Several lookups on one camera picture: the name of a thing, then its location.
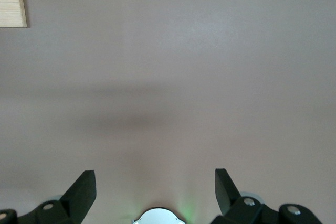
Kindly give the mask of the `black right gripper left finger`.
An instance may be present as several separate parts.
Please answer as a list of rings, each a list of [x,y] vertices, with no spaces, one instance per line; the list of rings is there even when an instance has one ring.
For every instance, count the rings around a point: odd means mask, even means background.
[[[2,209],[1,223],[82,223],[96,196],[95,172],[86,170],[58,200],[46,201],[23,216]]]

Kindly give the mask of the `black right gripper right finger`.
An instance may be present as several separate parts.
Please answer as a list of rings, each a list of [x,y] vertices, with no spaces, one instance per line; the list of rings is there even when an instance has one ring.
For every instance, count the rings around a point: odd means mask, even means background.
[[[310,209],[302,205],[283,204],[275,211],[252,196],[242,196],[224,168],[215,169],[215,196],[222,214],[212,223],[321,222]]]

